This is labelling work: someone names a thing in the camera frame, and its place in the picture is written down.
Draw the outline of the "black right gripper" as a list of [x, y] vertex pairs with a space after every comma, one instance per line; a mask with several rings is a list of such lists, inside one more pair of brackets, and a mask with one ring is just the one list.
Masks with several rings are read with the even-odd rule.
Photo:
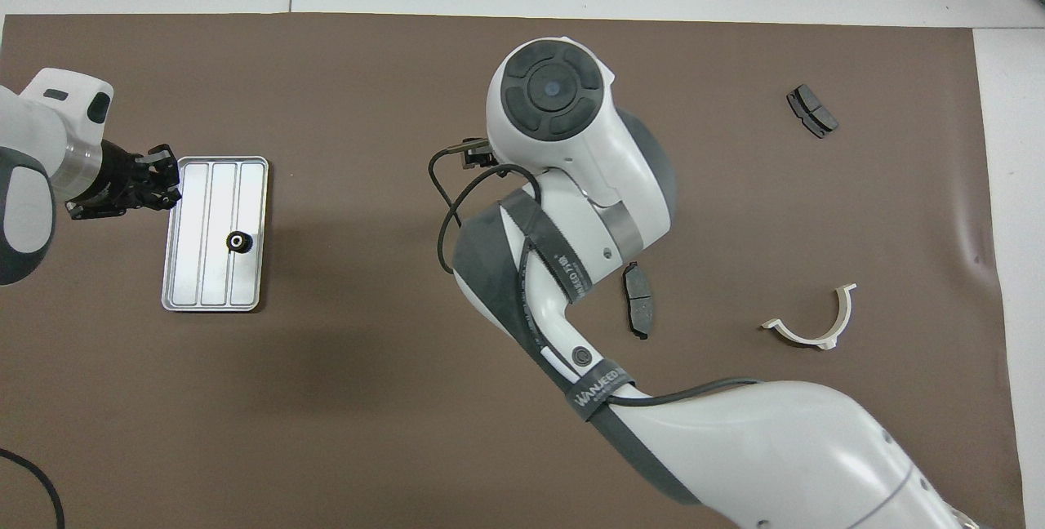
[[500, 165], [487, 139], [466, 139], [462, 142], [462, 168], [466, 171]]

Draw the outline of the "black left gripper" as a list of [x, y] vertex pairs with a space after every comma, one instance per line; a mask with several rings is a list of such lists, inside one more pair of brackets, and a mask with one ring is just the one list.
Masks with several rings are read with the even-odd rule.
[[171, 146], [161, 144], [142, 156], [109, 141], [101, 143], [100, 171], [85, 192], [67, 201], [71, 220], [123, 216], [130, 209], [145, 207], [171, 210], [182, 198], [178, 183], [178, 160]]

